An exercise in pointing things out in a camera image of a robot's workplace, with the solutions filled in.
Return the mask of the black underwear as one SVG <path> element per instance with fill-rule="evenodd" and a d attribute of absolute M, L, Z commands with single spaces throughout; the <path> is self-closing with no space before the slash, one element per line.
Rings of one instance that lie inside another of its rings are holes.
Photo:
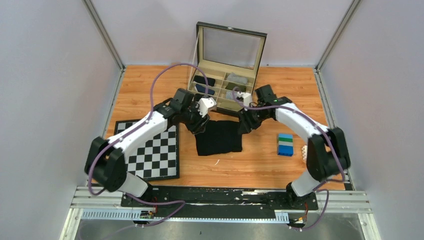
<path fill-rule="evenodd" d="M 205 131 L 195 135 L 196 151 L 199 156 L 211 156 L 241 152 L 242 135 L 238 133 L 239 123 L 230 120 L 210 120 Z"/>

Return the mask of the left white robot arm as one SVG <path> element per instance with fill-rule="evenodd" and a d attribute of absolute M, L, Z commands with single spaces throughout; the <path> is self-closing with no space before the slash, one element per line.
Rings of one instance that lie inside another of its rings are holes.
<path fill-rule="evenodd" d="M 185 124 L 192 134 L 205 131 L 217 103 L 212 97 L 194 95 L 179 88 L 174 97 L 156 104 L 143 119 L 108 139 L 96 137 L 89 148 L 84 172 L 108 192 L 134 196 L 140 206 L 149 206 L 153 193 L 149 183 L 127 171 L 129 155 L 142 144 L 170 127 Z"/>

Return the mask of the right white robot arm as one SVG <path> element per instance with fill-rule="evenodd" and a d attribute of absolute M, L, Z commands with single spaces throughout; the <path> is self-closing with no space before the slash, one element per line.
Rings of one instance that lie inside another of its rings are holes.
<path fill-rule="evenodd" d="M 289 127 L 307 144 L 306 170 L 286 186 L 285 201 L 292 209 L 303 205 L 312 193 L 326 182 L 335 182 L 336 175 L 344 175 L 351 160 L 343 130 L 330 128 L 303 113 L 289 98 L 277 97 L 267 84 L 255 90 L 256 106 L 252 94 L 235 87 L 231 94 L 241 106 L 238 111 L 240 134 L 248 134 L 273 119 Z"/>

